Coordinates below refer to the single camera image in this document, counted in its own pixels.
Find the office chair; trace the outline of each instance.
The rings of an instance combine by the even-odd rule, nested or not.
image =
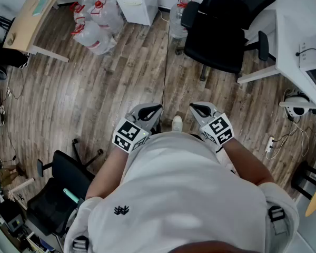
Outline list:
[[[37,161],[37,172],[43,177],[43,171],[52,167],[52,175],[46,186],[27,203],[27,218],[46,236],[54,234],[56,239],[65,234],[70,215],[77,208],[77,203],[68,197],[63,189],[68,189],[74,196],[84,200],[94,175],[86,167],[96,160],[103,151],[86,165],[82,165],[73,140],[72,146],[77,161],[61,151],[55,151],[53,162],[43,166]]]
[[[248,30],[256,16],[276,0],[203,0],[189,2],[181,25],[188,31],[184,53],[204,64],[201,81],[205,81],[206,67],[238,74],[243,53],[259,50],[259,59],[269,56],[268,38],[259,31],[259,41],[245,46],[244,30]]]

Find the black stool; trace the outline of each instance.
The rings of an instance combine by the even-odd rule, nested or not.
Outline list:
[[[305,196],[307,199],[311,200],[312,196],[300,187],[301,182],[305,179],[316,186],[316,180],[312,179],[308,175],[308,171],[316,174],[316,169],[308,165],[308,162],[303,161],[298,168],[295,170],[293,178],[291,179],[291,187],[296,189],[299,193]]]

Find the wooden floor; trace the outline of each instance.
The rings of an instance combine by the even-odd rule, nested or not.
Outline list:
[[[75,42],[70,35],[73,29],[73,16],[68,7],[52,9],[36,45],[68,56],[69,63],[41,54],[33,55],[28,68],[22,71],[10,68],[7,81],[0,82],[3,94],[9,86],[18,97],[24,80],[21,97],[18,100],[10,97],[4,102],[5,126],[0,128],[1,159],[10,160],[15,155],[8,139],[9,132],[16,149],[16,163],[24,164],[29,177],[36,180],[19,192],[24,202],[37,194],[51,176],[50,169],[45,171],[44,178],[37,176],[37,159],[51,162],[58,149],[73,155],[71,142],[78,138],[83,162],[100,148],[106,152],[90,167],[96,173],[112,147],[111,137],[119,119],[139,103],[162,101],[167,32],[166,22],[160,15],[152,27],[127,23],[116,37],[118,44],[114,50],[100,56]],[[229,117],[236,138],[269,168],[280,186],[295,196],[290,189],[290,178],[302,161],[301,133],[292,136],[275,159],[267,160],[264,152],[269,136],[279,139],[291,127],[278,104],[285,89],[293,85],[280,75],[239,85],[236,75],[214,69],[208,70],[208,78],[201,82],[202,65],[184,54],[176,56],[174,50],[179,44],[180,41],[170,39],[162,118],[164,130],[168,130],[178,114],[184,120],[183,131],[197,133],[199,127],[189,104],[195,101],[214,103]],[[242,74],[273,64],[272,60],[259,61],[255,51],[246,52]],[[312,129],[307,129],[310,150],[305,158],[313,164],[316,115],[303,116],[299,125]],[[223,150],[218,158],[228,161]],[[23,181],[24,178],[17,178],[11,187]]]

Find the white desk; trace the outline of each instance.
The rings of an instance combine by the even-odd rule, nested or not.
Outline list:
[[[273,76],[281,73],[305,93],[313,103],[295,104],[302,108],[316,109],[316,90],[299,68],[299,58],[295,55],[299,51],[300,41],[305,34],[300,31],[298,25],[285,16],[280,9],[275,10],[276,18],[276,65],[266,69],[244,75],[238,78],[238,83],[246,83]],[[280,106],[289,106],[286,102],[280,102]]]

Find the chair wheel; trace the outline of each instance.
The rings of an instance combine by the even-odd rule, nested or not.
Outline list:
[[[175,54],[176,54],[176,55],[181,55],[182,53],[183,53],[183,51],[175,50]]]

